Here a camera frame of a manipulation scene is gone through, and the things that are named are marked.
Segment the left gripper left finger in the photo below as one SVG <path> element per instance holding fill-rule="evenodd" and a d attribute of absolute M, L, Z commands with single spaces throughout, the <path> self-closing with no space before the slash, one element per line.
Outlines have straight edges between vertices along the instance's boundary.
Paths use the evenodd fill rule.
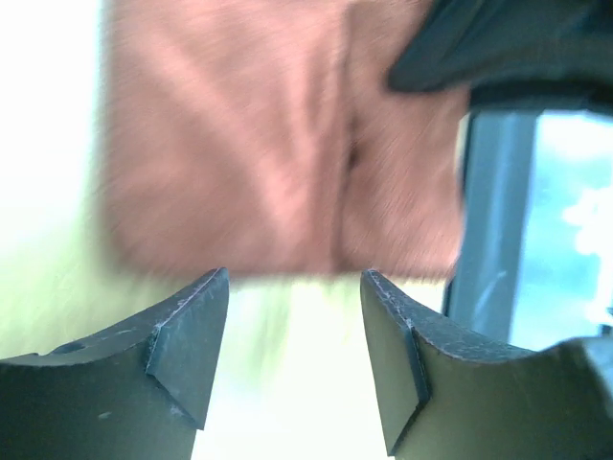
<path fill-rule="evenodd" d="M 188 459 L 206 421 L 229 304 L 209 271 L 46 355 L 1 362 L 5 459 Z"/>

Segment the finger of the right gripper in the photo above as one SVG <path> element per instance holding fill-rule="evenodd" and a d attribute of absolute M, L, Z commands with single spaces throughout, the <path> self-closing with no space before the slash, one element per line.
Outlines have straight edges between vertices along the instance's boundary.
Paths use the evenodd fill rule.
<path fill-rule="evenodd" d="M 470 107 L 612 110 L 609 1 L 436 1 L 387 75 L 400 93 L 466 85 Z"/>

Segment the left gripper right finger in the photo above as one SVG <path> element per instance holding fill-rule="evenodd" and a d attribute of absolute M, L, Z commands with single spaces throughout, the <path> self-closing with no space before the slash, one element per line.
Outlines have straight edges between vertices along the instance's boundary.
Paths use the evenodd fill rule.
<path fill-rule="evenodd" d="M 373 270 L 360 295 L 390 457 L 611 457 L 610 337 L 533 352 L 457 324 Z"/>

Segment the brown towel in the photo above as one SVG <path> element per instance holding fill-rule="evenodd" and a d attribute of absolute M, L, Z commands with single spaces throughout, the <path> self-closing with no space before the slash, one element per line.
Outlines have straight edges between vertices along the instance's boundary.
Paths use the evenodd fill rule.
<path fill-rule="evenodd" d="M 428 1 L 113 1 L 102 215 L 124 263 L 445 278 L 467 91 L 388 66 Z"/>

